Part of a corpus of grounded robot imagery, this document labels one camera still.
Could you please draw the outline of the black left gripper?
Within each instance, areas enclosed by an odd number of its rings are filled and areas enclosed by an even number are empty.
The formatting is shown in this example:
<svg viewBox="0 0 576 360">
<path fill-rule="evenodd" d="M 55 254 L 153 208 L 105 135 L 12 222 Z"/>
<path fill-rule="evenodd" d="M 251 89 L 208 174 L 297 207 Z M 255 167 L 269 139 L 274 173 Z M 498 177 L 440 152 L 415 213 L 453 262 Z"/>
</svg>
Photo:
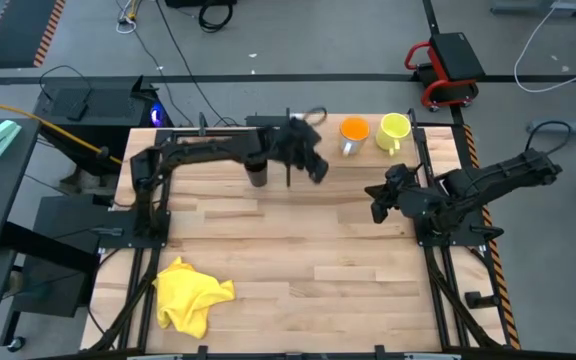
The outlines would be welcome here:
<svg viewBox="0 0 576 360">
<path fill-rule="evenodd" d="M 312 182 L 321 183 L 326 176 L 329 164 L 317 158 L 314 150 L 319 142 L 319 134 L 304 120 L 291 118 L 279 128 L 267 132 L 269 160 L 304 170 L 308 164 L 308 175 Z"/>
</svg>

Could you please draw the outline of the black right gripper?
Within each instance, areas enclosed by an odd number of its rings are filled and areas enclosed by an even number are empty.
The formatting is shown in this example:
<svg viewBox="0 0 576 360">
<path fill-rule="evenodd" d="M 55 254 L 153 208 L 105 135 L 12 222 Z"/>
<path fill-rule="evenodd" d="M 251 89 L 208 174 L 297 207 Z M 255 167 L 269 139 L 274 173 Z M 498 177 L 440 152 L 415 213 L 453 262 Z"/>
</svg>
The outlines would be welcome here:
<svg viewBox="0 0 576 360">
<path fill-rule="evenodd" d="M 402 212 L 409 218 L 427 214 L 440 202 L 448 199 L 436 188 L 423 188 L 417 182 L 416 168 L 404 164 L 392 166 L 386 171 L 386 183 L 367 186 L 364 191 L 374 199 L 370 205 L 373 222 L 381 224 L 390 208 Z"/>
</svg>

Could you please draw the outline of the tall black cup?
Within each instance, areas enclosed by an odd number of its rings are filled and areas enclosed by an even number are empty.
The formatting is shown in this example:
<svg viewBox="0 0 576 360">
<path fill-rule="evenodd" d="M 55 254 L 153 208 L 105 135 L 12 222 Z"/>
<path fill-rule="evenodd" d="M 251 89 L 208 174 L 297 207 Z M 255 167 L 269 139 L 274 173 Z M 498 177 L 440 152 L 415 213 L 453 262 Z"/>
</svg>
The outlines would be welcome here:
<svg viewBox="0 0 576 360">
<path fill-rule="evenodd" d="M 254 187 L 263 187 L 268 180 L 268 160 L 265 156 L 256 156 L 244 162 L 248 179 Z"/>
</svg>

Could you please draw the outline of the white mug orange inside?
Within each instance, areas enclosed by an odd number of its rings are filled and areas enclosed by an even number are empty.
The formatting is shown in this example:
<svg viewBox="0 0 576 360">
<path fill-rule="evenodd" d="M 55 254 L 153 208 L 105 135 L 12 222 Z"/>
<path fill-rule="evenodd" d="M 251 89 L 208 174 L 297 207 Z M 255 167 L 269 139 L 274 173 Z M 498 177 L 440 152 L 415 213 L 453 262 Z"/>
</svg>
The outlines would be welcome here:
<svg viewBox="0 0 576 360">
<path fill-rule="evenodd" d="M 353 156 L 363 147 L 370 135 L 369 122 L 360 116 L 349 116 L 339 126 L 340 148 L 343 156 Z"/>
</svg>

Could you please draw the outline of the pale yellow mug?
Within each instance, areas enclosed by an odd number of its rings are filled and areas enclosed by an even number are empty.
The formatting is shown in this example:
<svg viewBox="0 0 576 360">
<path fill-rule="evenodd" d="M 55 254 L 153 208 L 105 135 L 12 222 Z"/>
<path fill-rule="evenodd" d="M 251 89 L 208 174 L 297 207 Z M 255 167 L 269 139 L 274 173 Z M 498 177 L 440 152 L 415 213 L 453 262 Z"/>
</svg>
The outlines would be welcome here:
<svg viewBox="0 0 576 360">
<path fill-rule="evenodd" d="M 401 142 L 411 133 L 409 118 L 400 113 L 389 113 L 380 120 L 375 141 L 377 146 L 393 156 L 401 149 Z"/>
</svg>

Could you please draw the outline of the orange black hazard tape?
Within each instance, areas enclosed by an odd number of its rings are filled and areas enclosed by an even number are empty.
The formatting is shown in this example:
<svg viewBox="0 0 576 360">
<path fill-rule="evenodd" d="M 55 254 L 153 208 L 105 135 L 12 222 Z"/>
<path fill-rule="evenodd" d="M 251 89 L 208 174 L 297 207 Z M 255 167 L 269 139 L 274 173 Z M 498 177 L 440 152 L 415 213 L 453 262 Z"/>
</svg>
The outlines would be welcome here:
<svg viewBox="0 0 576 360">
<path fill-rule="evenodd" d="M 471 165 L 478 169 L 480 168 L 480 163 L 475 148 L 474 136 L 472 134 L 471 128 L 468 125 L 464 125 L 464 135 L 466 144 L 468 146 Z M 492 217 L 487 205 L 483 205 L 482 207 L 482 216 L 484 225 L 492 226 Z M 509 294 L 507 292 L 507 284 L 503 275 L 502 262 L 495 240 L 489 241 L 488 245 L 486 245 L 486 250 L 484 250 L 484 258 L 489 263 L 487 267 L 489 268 L 489 272 L 492 276 L 491 284 L 494 295 L 496 295 L 496 297 L 499 299 L 499 305 L 497 305 L 497 308 L 500 314 L 499 317 L 507 346 L 515 350 L 520 350 L 521 345 L 519 341 L 519 335 L 516 329 Z"/>
</svg>

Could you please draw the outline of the red black rolling stool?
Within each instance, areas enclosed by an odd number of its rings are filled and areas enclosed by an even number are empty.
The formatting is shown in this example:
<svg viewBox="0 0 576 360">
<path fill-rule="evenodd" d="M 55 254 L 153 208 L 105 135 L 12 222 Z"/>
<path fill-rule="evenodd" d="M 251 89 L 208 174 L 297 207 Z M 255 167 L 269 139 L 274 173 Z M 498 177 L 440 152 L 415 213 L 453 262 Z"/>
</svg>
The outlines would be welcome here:
<svg viewBox="0 0 576 360">
<path fill-rule="evenodd" d="M 433 34 L 413 45 L 404 66 L 422 83 L 421 104 L 431 112 L 442 107 L 468 107 L 478 96 L 477 81 L 485 71 L 463 32 Z"/>
</svg>

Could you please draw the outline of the yellow cloth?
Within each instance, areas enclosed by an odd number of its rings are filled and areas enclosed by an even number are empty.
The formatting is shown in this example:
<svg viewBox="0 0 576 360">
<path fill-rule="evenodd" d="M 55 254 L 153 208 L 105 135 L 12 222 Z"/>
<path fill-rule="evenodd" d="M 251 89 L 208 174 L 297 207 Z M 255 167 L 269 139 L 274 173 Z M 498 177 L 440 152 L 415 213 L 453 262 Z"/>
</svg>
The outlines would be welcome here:
<svg viewBox="0 0 576 360">
<path fill-rule="evenodd" d="M 208 329 L 210 309 L 236 299 L 232 280 L 220 282 L 198 272 L 181 257 L 175 258 L 153 280 L 156 290 L 156 319 L 160 328 L 173 326 L 182 334 L 202 339 Z"/>
</svg>

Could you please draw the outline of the black computer tower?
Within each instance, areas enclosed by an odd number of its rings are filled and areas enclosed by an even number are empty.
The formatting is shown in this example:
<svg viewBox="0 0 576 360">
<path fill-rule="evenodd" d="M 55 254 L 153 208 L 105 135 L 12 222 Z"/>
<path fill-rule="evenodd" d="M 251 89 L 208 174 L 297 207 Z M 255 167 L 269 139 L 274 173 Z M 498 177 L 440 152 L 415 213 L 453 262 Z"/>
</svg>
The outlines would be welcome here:
<svg viewBox="0 0 576 360">
<path fill-rule="evenodd" d="M 157 88 L 141 76 L 126 81 L 50 81 L 33 113 L 102 150 L 101 154 L 44 127 L 42 135 L 85 171 L 117 173 L 134 128 L 171 128 Z"/>
</svg>

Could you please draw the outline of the black equipment cart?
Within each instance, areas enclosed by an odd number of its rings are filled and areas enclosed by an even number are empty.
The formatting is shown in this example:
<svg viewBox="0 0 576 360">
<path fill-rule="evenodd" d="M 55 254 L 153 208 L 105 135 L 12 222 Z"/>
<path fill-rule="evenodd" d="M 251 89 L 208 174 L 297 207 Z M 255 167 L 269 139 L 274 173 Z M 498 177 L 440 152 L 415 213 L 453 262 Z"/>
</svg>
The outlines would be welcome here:
<svg viewBox="0 0 576 360">
<path fill-rule="evenodd" d="M 98 264 L 94 209 L 92 195 L 44 197 L 33 229 L 4 225 L 0 245 L 25 256 L 0 336 L 10 352 L 25 345 L 15 334 L 22 314 L 72 318 L 90 300 Z"/>
</svg>

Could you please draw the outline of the black mat orange striped edge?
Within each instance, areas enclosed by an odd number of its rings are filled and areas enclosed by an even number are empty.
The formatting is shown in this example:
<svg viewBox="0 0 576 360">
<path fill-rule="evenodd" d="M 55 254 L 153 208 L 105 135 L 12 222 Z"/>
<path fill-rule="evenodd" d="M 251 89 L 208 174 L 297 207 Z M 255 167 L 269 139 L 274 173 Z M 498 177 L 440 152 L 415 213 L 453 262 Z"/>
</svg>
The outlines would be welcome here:
<svg viewBox="0 0 576 360">
<path fill-rule="evenodd" d="M 41 67 L 65 7 L 66 0 L 5 0 L 0 12 L 0 69 Z"/>
</svg>

